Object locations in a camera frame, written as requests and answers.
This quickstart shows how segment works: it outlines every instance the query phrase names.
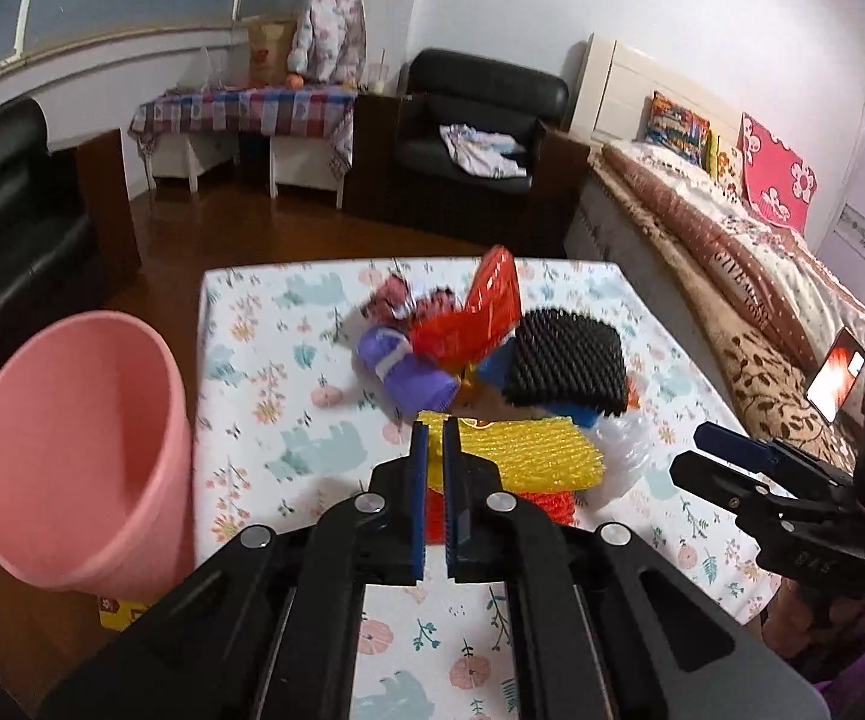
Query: yellow foam net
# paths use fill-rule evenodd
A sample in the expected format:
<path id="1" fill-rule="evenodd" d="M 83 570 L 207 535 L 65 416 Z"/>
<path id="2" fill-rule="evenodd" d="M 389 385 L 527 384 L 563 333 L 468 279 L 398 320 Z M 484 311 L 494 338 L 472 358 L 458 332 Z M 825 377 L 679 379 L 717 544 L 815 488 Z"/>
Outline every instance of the yellow foam net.
<path id="1" fill-rule="evenodd" d="M 429 426 L 429 486 L 442 493 L 442 431 L 449 415 L 420 412 Z M 511 493 L 567 493 L 602 482 L 602 452 L 568 416 L 518 422 L 459 419 L 462 451 L 493 461 Z"/>

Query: headboard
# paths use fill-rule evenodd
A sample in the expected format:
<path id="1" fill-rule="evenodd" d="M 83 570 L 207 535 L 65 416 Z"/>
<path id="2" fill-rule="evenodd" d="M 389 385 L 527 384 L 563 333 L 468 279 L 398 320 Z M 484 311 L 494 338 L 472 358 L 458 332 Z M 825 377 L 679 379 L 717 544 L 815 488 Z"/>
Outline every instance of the headboard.
<path id="1" fill-rule="evenodd" d="M 709 119 L 728 143 L 738 143 L 741 111 L 645 53 L 599 35 L 589 39 L 570 136 L 586 143 L 641 138 L 656 90 Z"/>

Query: phone screen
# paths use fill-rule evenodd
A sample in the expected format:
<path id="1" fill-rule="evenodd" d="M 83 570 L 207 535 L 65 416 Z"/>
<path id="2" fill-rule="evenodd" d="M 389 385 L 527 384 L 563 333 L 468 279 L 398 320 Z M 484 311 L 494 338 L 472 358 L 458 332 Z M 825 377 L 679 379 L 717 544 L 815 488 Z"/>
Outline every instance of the phone screen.
<path id="1" fill-rule="evenodd" d="M 844 327 L 839 330 L 833 347 L 806 390 L 812 403 L 827 422 L 836 419 L 865 365 L 865 349 Z"/>

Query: colorful pillow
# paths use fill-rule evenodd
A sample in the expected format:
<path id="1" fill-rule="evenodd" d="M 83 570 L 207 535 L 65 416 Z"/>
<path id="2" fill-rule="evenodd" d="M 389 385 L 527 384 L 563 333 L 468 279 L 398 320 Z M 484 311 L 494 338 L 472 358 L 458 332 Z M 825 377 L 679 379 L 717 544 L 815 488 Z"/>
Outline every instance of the colorful pillow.
<path id="1" fill-rule="evenodd" d="M 712 130 L 709 132 L 703 167 L 727 199 L 733 202 L 743 199 L 746 191 L 746 184 L 743 183 L 743 153 Z"/>
<path id="2" fill-rule="evenodd" d="M 650 123 L 645 129 L 647 143 L 666 146 L 693 165 L 702 167 L 708 139 L 707 119 L 697 116 L 689 108 L 676 105 L 661 92 L 653 93 Z"/>
<path id="3" fill-rule="evenodd" d="M 815 173 L 795 151 L 743 114 L 746 192 L 754 213 L 776 227 L 802 234 L 818 189 Z"/>

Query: white table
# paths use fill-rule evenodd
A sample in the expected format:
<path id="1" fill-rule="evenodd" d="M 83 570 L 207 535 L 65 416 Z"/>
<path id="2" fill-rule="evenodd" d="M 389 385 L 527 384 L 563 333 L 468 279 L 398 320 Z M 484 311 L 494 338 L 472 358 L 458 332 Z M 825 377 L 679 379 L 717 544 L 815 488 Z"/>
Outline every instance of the white table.
<path id="1" fill-rule="evenodd" d="M 282 532 L 316 522 L 368 485 L 373 466 L 405 453 L 412 415 L 397 415 L 380 382 L 353 361 L 365 329 L 358 307 L 391 269 L 463 295 L 476 266 L 473 259 L 377 260 L 206 274 L 194 450 L 197 562 L 247 524 Z M 652 436 L 642 480 L 599 512 L 578 509 L 580 525 L 626 523 L 746 623 L 778 578 L 755 565 L 758 547 L 730 514 L 669 478 L 675 455 L 693 448 L 696 425 L 712 420 L 741 431 L 740 424 L 616 266 L 525 260 L 519 277 L 524 311 L 563 306 L 617 327 Z M 340 443 L 343 451 L 333 451 Z M 316 473 L 277 481 L 265 466 L 287 448 L 302 451 Z M 502 584 L 452 583 L 442 547 L 430 547 L 425 581 L 370 586 L 364 613 L 352 717 L 515 716 Z M 402 702 L 405 713 L 382 714 L 388 702 Z"/>

